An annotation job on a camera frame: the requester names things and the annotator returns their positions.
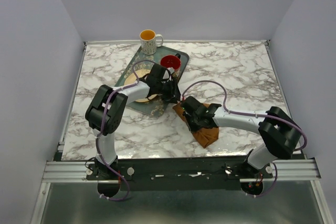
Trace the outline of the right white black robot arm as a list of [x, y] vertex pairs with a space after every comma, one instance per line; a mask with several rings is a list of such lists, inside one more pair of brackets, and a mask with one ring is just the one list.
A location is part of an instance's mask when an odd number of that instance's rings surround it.
[[301, 129], [276, 106], [272, 106], [266, 114], [228, 112], [220, 104], [205, 106], [194, 97], [188, 97], [181, 102], [181, 107], [187, 126], [193, 133], [202, 129], [230, 127], [261, 136], [263, 143], [252, 149], [239, 165], [239, 172], [249, 178], [255, 177], [272, 161], [291, 159], [303, 136]]

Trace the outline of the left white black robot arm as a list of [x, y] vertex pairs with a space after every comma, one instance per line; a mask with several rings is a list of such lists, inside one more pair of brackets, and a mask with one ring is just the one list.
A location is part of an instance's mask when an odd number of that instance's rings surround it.
[[121, 123], [125, 107], [139, 99], [158, 95], [164, 103], [178, 103], [181, 93], [178, 88], [178, 73], [172, 67], [154, 63], [150, 72], [121, 87], [102, 85], [92, 99], [85, 119], [93, 129], [97, 154], [92, 165], [87, 166], [87, 180], [131, 179], [133, 167], [121, 175], [118, 156], [114, 146], [115, 131]]

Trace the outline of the brown cloth napkin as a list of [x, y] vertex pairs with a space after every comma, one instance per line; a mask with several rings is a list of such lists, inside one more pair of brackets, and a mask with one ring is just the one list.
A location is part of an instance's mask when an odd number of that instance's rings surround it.
[[[187, 125], [187, 120], [183, 115], [184, 109], [180, 106], [180, 104], [176, 104], [175, 106], [172, 107], [172, 109], [176, 112], [176, 114], [180, 117], [180, 119]], [[197, 132], [192, 132], [192, 135], [203, 148], [207, 148], [209, 145], [218, 140], [219, 129], [216, 127], [211, 129], [202, 128]]]

